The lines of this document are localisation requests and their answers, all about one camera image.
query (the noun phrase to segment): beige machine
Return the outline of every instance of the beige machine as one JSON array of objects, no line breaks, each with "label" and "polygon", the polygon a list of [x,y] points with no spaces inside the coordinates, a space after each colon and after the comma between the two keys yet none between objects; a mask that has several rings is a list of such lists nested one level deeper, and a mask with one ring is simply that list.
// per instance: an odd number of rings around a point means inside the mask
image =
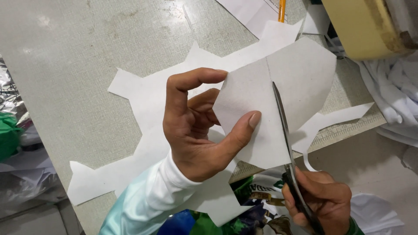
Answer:
[{"label": "beige machine", "polygon": [[417,0],[322,0],[347,55],[381,59],[418,49]]}]

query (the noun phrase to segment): scissor handle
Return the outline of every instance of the scissor handle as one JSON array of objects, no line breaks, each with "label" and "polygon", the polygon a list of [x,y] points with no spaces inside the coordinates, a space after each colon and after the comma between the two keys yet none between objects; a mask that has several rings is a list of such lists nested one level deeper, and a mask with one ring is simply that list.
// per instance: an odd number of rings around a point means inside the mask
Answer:
[{"label": "scissor handle", "polygon": [[315,235],[325,235],[324,228],[321,225],[321,222],[319,221],[316,214],[312,211],[312,209],[306,204],[304,205],[302,203],[301,198],[299,198],[298,193],[296,192],[295,185],[293,183],[293,180],[291,179],[291,176],[288,175],[287,172],[283,173],[282,175],[283,181],[287,183],[290,189],[290,193],[292,194],[294,200],[295,200],[295,206],[298,209],[299,212],[302,212],[306,219],[308,220],[309,224],[311,225],[313,232]]}]

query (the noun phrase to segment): hand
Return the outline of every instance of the hand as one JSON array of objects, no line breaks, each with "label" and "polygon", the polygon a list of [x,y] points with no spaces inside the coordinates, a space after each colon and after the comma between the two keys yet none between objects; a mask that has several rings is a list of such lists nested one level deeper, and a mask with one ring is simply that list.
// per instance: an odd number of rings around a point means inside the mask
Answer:
[{"label": "hand", "polygon": [[[305,202],[319,218],[326,235],[344,235],[350,227],[351,190],[346,184],[337,183],[324,171],[302,172],[296,167],[296,180]],[[293,222],[313,232],[303,213],[298,212],[289,186],[282,188],[285,206]]]},{"label": "hand", "polygon": [[219,144],[208,140],[209,128],[219,125],[212,110],[219,90],[209,89],[189,101],[187,91],[202,83],[222,82],[227,74],[223,70],[199,68],[172,75],[167,80],[164,134],[170,143],[174,163],[185,177],[195,182],[223,171],[251,140],[261,118],[259,111],[248,112]]}]

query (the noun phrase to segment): sleeve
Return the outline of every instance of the sleeve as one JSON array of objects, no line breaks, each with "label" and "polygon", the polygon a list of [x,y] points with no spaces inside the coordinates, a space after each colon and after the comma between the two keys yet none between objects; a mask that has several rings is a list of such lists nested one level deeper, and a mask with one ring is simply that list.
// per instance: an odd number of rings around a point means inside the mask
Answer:
[{"label": "sleeve", "polygon": [[186,178],[171,155],[135,178],[107,214],[99,235],[149,235],[158,230],[201,183]]},{"label": "sleeve", "polygon": [[348,232],[345,235],[364,235],[364,233],[352,217],[350,217],[350,228],[348,229]]}]

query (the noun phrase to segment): yellow pencil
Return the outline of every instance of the yellow pencil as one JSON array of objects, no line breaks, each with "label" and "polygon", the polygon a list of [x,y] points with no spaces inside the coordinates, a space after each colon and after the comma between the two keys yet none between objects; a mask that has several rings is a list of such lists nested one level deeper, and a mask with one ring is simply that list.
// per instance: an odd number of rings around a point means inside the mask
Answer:
[{"label": "yellow pencil", "polygon": [[285,8],[286,0],[280,0],[279,2],[279,22],[285,22]]}]

